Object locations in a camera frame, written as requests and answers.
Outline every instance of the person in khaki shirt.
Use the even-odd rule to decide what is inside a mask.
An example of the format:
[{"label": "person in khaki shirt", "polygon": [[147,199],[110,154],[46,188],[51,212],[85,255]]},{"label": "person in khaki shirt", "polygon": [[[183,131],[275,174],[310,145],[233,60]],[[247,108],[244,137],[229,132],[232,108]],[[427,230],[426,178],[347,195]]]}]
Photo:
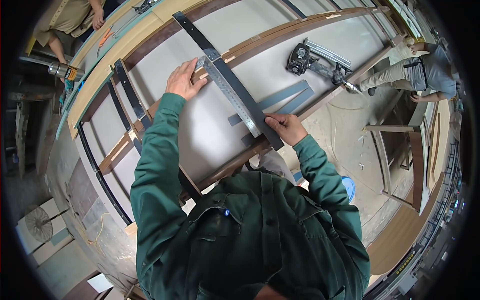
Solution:
[{"label": "person in khaki shirt", "polygon": [[53,29],[85,41],[118,6],[116,0],[53,0],[36,24],[33,36],[43,47],[49,45],[60,62],[67,63]]}]

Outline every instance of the scissors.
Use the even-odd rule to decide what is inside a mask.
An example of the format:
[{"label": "scissors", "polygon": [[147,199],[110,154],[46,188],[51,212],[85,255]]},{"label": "scissors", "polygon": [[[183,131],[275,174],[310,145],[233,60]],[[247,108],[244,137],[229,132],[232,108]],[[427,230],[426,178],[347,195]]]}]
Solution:
[{"label": "scissors", "polygon": [[100,54],[100,48],[103,46],[103,44],[105,44],[105,42],[108,40],[108,38],[113,34],[113,32],[110,32],[110,30],[112,30],[112,26],[110,26],[107,31],[105,32],[105,34],[103,35],[102,39],[100,40],[100,42],[98,43],[98,51],[96,52],[96,56],[98,57],[98,55]]}]

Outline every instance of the black apron strap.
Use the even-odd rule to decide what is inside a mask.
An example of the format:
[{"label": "black apron strap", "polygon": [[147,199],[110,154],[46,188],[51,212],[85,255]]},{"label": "black apron strap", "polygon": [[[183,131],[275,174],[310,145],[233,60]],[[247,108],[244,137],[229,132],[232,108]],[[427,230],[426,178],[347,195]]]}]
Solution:
[{"label": "black apron strap", "polygon": [[419,59],[419,61],[415,61],[413,63],[409,63],[408,65],[404,65],[403,68],[406,69],[406,68],[411,68],[411,67],[415,67],[417,66],[418,64],[421,64],[421,69],[423,71],[423,78],[425,78],[425,89],[424,91],[427,90],[427,87],[428,87],[428,84],[427,84],[427,72],[425,71],[425,65],[423,64],[423,60],[421,59],[421,57],[417,57]]}]

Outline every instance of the workbench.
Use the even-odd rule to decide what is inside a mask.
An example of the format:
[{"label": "workbench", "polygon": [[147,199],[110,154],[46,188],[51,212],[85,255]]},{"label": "workbench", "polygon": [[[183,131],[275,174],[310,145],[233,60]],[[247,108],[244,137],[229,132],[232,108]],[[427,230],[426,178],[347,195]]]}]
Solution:
[{"label": "workbench", "polygon": [[[222,58],[257,102],[306,80],[314,95],[293,111],[301,120],[345,90],[313,72],[296,76],[286,71],[287,57],[304,38],[348,58],[354,71],[348,78],[351,82],[386,57],[391,45],[403,40],[382,10],[364,7],[361,2],[354,7],[349,1],[336,1],[341,9],[335,9],[330,1],[292,1],[308,16],[299,20],[276,1],[163,0],[131,21],[134,13],[130,7],[139,2],[130,0],[121,5],[75,55],[71,64],[85,69],[85,82],[81,90],[68,99],[71,107],[65,112],[71,137],[95,190],[112,217],[123,227],[129,224],[126,220],[134,221],[130,186],[139,154],[128,143],[125,127],[105,83],[114,73],[114,63],[123,59],[141,103],[148,108],[151,117],[155,115],[170,73],[182,62],[203,55],[172,19],[173,13],[181,11],[193,21],[223,53]],[[117,32],[115,38],[106,41],[97,58],[98,42],[110,26]],[[128,117],[137,120],[121,83],[115,76],[113,78],[120,100],[126,104]],[[277,103],[266,112],[276,111],[289,100]],[[233,114],[232,106],[215,84],[210,83],[185,105],[180,116],[180,164],[200,191],[269,148],[263,136],[245,146],[241,138],[248,129],[244,124],[231,126],[228,117]],[[80,123],[92,155],[90,159],[78,135]],[[102,171],[100,167],[91,168],[92,158],[97,165],[108,163],[111,168]],[[116,205],[122,208],[125,217],[115,213],[119,211]]]}]

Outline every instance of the hand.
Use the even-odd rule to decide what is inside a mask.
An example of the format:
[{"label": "hand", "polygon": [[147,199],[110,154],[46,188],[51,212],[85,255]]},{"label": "hand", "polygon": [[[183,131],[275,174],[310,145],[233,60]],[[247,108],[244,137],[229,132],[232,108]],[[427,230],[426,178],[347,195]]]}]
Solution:
[{"label": "hand", "polygon": [[167,80],[165,93],[177,94],[188,101],[200,91],[202,86],[207,83],[207,79],[201,79],[195,84],[192,84],[190,81],[197,60],[198,58],[194,58],[193,60],[184,62],[181,66],[177,67],[172,74],[170,74],[170,77]]},{"label": "hand", "polygon": [[105,21],[103,20],[103,9],[95,11],[95,14],[92,20],[93,29],[94,30],[100,29],[104,23]]},{"label": "hand", "polygon": [[418,44],[410,45],[409,48],[410,48],[410,50],[412,50],[413,55],[417,54],[417,51],[420,51]]},{"label": "hand", "polygon": [[295,146],[308,135],[295,115],[265,114],[265,123],[278,133],[280,138],[290,146]]},{"label": "hand", "polygon": [[423,100],[423,97],[422,96],[419,96],[419,95],[413,95],[413,96],[410,96],[410,99],[413,101],[413,102],[422,102]]}]

